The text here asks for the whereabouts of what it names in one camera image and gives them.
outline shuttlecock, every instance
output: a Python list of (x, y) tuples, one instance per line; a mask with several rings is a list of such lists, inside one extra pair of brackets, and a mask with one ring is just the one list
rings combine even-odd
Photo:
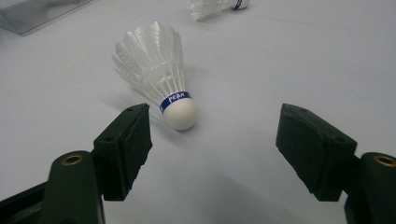
[(248, 1), (249, 0), (191, 0), (191, 15), (195, 20), (200, 20), (226, 8), (245, 8), (248, 6)]
[(180, 35), (172, 26), (154, 22), (127, 32), (112, 56), (120, 76), (155, 102), (166, 123), (189, 129), (197, 120), (197, 106), (185, 90)]

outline plastic container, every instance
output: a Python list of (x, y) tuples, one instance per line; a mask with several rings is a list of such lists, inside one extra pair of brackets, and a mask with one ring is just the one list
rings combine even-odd
[(0, 0), (0, 27), (29, 35), (37, 27), (92, 0)]

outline threaded hole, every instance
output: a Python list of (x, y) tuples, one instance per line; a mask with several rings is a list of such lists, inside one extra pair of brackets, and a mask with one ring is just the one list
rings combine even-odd
[(82, 155), (76, 154), (76, 155), (71, 155), (69, 157), (64, 158), (62, 161), (63, 165), (74, 165), (82, 161)]
[(394, 160), (391, 157), (387, 156), (376, 156), (375, 160), (383, 165), (389, 166), (389, 167), (396, 167), (396, 160)]

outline white surface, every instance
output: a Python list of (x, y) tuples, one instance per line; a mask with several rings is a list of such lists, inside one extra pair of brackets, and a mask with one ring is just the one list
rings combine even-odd
[(126, 31), (173, 25), (200, 117), (173, 131), (150, 109), (153, 149), (117, 223), (346, 223), (275, 147), (282, 103), (310, 109), (358, 143), (395, 156), (396, 3), (250, 1), (207, 21), (188, 1), (97, 0), (31, 35), (0, 30), (0, 200), (45, 181), (50, 164), (146, 102), (113, 69)]

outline blue band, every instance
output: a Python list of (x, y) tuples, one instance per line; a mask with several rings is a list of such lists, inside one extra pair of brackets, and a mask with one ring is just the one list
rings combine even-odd
[(236, 2), (235, 7), (233, 7), (233, 9), (238, 9), (238, 8), (241, 6), (242, 1), (243, 1), (243, 0), (238, 0), (238, 1)]
[(179, 91), (179, 92), (173, 93), (172, 95), (166, 97), (160, 105), (161, 113), (163, 113), (163, 111), (166, 109), (166, 107), (168, 107), (173, 102), (176, 102), (176, 101), (184, 99), (184, 98), (191, 98), (190, 94), (187, 91)]

